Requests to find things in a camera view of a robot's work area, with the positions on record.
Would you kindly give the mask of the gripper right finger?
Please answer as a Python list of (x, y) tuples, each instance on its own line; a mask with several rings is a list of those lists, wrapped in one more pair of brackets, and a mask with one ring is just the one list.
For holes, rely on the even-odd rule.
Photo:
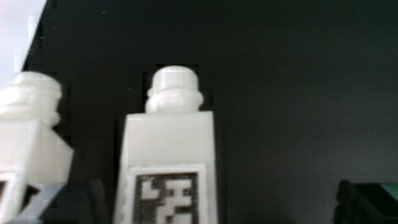
[(398, 224), (398, 183), (340, 182), (336, 224)]

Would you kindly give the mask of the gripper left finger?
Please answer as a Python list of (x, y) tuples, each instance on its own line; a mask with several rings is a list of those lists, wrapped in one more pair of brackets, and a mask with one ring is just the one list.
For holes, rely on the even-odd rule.
[(111, 224), (104, 183), (45, 187), (11, 224)]

